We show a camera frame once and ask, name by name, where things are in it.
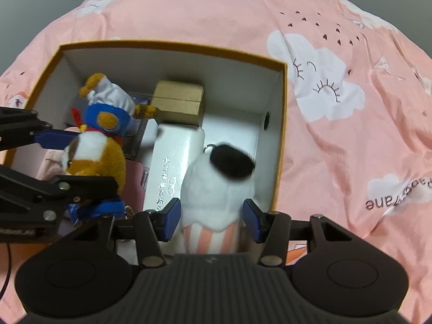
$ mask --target stuffed toy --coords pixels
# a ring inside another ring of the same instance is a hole
[[[100,131],[118,142],[124,137],[131,117],[150,119],[158,112],[149,104],[135,104],[128,93],[102,73],[91,75],[79,90],[79,96],[89,101],[83,122],[79,113],[73,110],[81,131]]]
[[[186,252],[237,251],[241,207],[254,196],[254,169],[247,154],[229,145],[216,146],[191,163],[180,192]]]
[[[83,122],[80,114],[72,110],[81,134],[65,148],[63,168],[70,175],[114,177],[120,194],[126,180],[126,159],[121,145],[130,119],[154,118],[158,109],[146,104],[136,105],[121,87],[102,73],[91,75],[79,90],[79,96],[87,98],[89,104]],[[72,204],[68,211],[75,224],[100,215],[124,217],[126,209],[118,197]]]

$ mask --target white plush toy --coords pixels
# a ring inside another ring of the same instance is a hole
[[[241,207],[254,196],[254,168],[251,158],[229,145],[216,146],[192,162],[180,193],[187,252],[236,251]]]

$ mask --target pink bedsheet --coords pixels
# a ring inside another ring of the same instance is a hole
[[[278,209],[299,219],[322,213],[397,259],[410,277],[401,314],[412,323],[428,317],[432,60],[420,48],[347,0],[86,0],[0,77],[0,105],[25,105],[60,44],[111,39],[209,44],[287,62]],[[8,323],[24,313],[12,284],[0,303]]]

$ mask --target cloud pattern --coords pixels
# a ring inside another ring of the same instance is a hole
[[[348,118],[355,109],[364,108],[363,89],[344,80],[346,64],[331,50],[315,49],[303,35],[282,35],[275,30],[267,38],[267,51],[288,64],[289,79],[307,122]]]
[[[388,75],[392,74],[392,71],[390,70],[390,66],[388,65],[388,62],[384,56],[381,56],[381,58],[375,63],[373,66],[374,69],[383,69],[387,72]]]
[[[387,174],[382,179],[370,180],[367,191],[369,206],[383,208],[383,216],[395,215],[403,212],[409,203],[431,202],[432,178],[410,181]]]
[[[398,31],[398,29],[392,25],[391,23],[385,21],[378,16],[373,15],[372,13],[366,12],[360,8],[358,8],[355,4],[348,0],[339,0],[342,5],[345,5],[352,13],[359,15],[362,22],[366,25],[366,27],[375,29],[379,27],[384,27],[389,30]]]
[[[107,6],[116,0],[88,0],[77,12],[77,17],[84,17],[90,13],[100,15]]]

